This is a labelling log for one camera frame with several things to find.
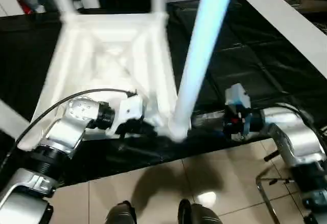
cable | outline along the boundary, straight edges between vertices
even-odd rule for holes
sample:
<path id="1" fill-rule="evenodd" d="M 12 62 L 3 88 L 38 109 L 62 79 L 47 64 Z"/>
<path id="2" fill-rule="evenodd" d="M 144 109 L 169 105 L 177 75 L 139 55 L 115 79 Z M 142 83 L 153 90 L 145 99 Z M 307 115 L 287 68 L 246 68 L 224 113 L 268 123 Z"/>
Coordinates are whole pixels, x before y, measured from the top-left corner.
<path id="1" fill-rule="evenodd" d="M 96 92 L 119 92 L 119 93 L 125 93 L 127 95 L 127 97 L 131 97 L 134 96 L 136 93 L 133 92 L 129 92 L 129 91 L 125 91 L 122 89 L 115 89 L 115 88 L 95 88 L 95 89 L 88 89 L 85 91 L 81 91 L 72 95 L 69 95 L 68 97 L 58 101 L 57 103 L 55 103 L 54 105 L 52 105 L 50 108 L 48 108 L 45 112 L 43 112 L 39 117 L 37 117 L 33 122 L 30 123 L 30 125 L 20 134 L 20 136 L 17 138 L 17 140 L 15 141 L 14 145 L 12 146 L 12 148 L 9 150 L 9 152 L 7 153 L 4 161 L 2 162 L 1 166 L 0 166 L 0 172 L 2 171 L 4 165 L 6 164 L 9 156 L 12 154 L 12 152 L 15 150 L 15 148 L 17 147 L 18 143 L 24 138 L 24 136 L 42 119 L 44 118 L 47 114 L 49 114 L 53 109 L 57 108 L 59 105 L 67 102 L 68 100 L 75 98 L 77 96 L 80 95 L 85 95 L 85 94 L 90 94 L 90 93 L 96 93 Z"/>

beige floor tile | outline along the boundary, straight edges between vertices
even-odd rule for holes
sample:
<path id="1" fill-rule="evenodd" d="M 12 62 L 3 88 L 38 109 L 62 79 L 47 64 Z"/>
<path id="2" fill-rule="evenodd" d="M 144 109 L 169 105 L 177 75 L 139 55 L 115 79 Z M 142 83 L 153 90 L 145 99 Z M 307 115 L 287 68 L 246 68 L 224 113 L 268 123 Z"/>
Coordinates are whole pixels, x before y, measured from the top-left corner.
<path id="1" fill-rule="evenodd" d="M 90 224 L 103 223 L 124 200 L 135 207 L 138 223 L 173 224 L 180 200 L 192 200 L 181 160 L 91 181 L 89 194 Z"/>
<path id="2" fill-rule="evenodd" d="M 303 218 L 290 195 L 271 201 L 281 224 L 301 224 Z M 265 204 L 259 204 L 219 217 L 223 224 L 273 224 Z"/>
<path id="3" fill-rule="evenodd" d="M 275 142 L 272 139 L 267 139 L 267 140 L 263 140 L 261 141 L 262 145 L 264 146 L 264 148 L 267 151 L 267 155 L 272 153 L 273 151 L 275 151 L 277 149 Z M 275 158 L 272 159 L 273 164 L 276 166 L 279 174 L 281 175 L 281 177 L 283 178 L 289 178 L 291 176 L 290 171 L 285 167 L 285 163 L 282 159 L 281 156 L 277 156 Z M 298 187 L 296 183 L 288 183 L 286 184 L 288 190 L 290 191 L 290 193 L 294 193 L 298 191 Z"/>
<path id="4" fill-rule="evenodd" d="M 212 210 L 218 215 L 262 203 L 255 177 L 272 166 L 271 162 L 264 162 L 265 155 L 262 144 L 254 142 L 184 159 L 195 201 L 202 203 L 198 196 L 215 193 Z M 278 172 L 273 168 L 267 176 L 278 177 Z M 270 199 L 289 193 L 283 184 L 264 183 L 264 187 Z"/>
<path id="5" fill-rule="evenodd" d="M 300 197 L 300 193 L 299 192 L 296 192 L 296 193 L 293 193 L 292 194 L 292 197 L 297 205 L 297 207 L 300 209 L 300 212 L 302 214 L 302 216 L 307 216 L 310 214 L 310 210 L 307 210 L 303 204 L 302 204 L 302 199 Z"/>
<path id="6" fill-rule="evenodd" d="M 88 224 L 88 183 L 59 188 L 47 200 L 54 207 L 50 224 Z"/>

robotic arm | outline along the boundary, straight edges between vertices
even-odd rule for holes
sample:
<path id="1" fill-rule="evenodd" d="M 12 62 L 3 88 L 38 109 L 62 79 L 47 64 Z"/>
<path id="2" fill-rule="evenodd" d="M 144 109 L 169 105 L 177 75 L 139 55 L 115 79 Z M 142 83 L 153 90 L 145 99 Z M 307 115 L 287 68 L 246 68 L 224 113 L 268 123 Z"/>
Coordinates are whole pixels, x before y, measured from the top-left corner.
<path id="1" fill-rule="evenodd" d="M 305 222 L 327 223 L 327 157 L 324 136 L 293 106 L 276 104 L 275 107 L 251 109 L 249 96 L 240 84 L 226 90 L 226 106 L 224 134 L 242 139 L 250 131 L 260 131 L 273 138 L 277 151 L 265 157 L 265 160 L 279 154 L 283 158 L 301 191 L 304 207 L 312 211 L 305 217 Z M 261 184 L 262 176 L 267 172 L 265 170 L 257 177 L 257 187 L 274 222 L 279 223 Z"/>
<path id="2" fill-rule="evenodd" d="M 127 120 L 140 119 L 142 113 L 138 95 L 121 101 L 117 110 L 86 96 L 69 100 L 63 117 L 53 122 L 29 153 L 25 167 L 14 173 L 0 193 L 0 223 L 49 223 L 53 208 L 43 198 L 54 194 L 85 130 L 97 127 L 111 135 Z"/>

silver robotic arm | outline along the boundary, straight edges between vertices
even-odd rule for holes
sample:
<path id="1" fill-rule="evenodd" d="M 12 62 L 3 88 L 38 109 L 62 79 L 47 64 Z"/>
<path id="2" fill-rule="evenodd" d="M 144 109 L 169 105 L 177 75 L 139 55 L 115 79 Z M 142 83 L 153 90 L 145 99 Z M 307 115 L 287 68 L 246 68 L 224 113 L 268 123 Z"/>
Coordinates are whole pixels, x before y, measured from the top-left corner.
<path id="1" fill-rule="evenodd" d="M 54 194 L 86 128 L 100 128 L 112 134 L 127 120 L 141 118 L 142 112 L 138 95 L 121 101 L 117 110 L 86 96 L 69 100 L 63 117 L 53 122 L 29 153 L 25 167 L 14 173 L 0 193 L 0 223 L 49 223 L 53 208 L 43 198 Z"/>
<path id="2" fill-rule="evenodd" d="M 327 223 L 327 157 L 323 138 L 296 113 L 293 107 L 271 107 L 262 110 L 265 130 L 276 143 L 277 151 L 265 160 L 280 154 L 297 183 L 302 203 L 311 210 L 305 223 Z M 275 221 L 275 212 L 257 179 L 258 189 Z"/>

tile floor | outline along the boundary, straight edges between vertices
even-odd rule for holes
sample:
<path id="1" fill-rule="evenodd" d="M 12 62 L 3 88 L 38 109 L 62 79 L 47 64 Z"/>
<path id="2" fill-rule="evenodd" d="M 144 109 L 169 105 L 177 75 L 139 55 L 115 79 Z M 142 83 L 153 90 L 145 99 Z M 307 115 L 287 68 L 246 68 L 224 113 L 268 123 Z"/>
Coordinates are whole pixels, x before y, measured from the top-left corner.
<path id="1" fill-rule="evenodd" d="M 288 176 L 282 159 L 263 161 L 274 149 L 272 140 L 254 142 L 60 188 L 50 199 L 51 224 L 101 224 L 124 200 L 134 205 L 140 224 L 174 224 L 182 198 L 210 205 L 224 224 L 273 224 L 255 177 L 269 166 L 268 176 Z M 303 223 L 308 212 L 295 185 L 264 187 L 281 223 Z"/>

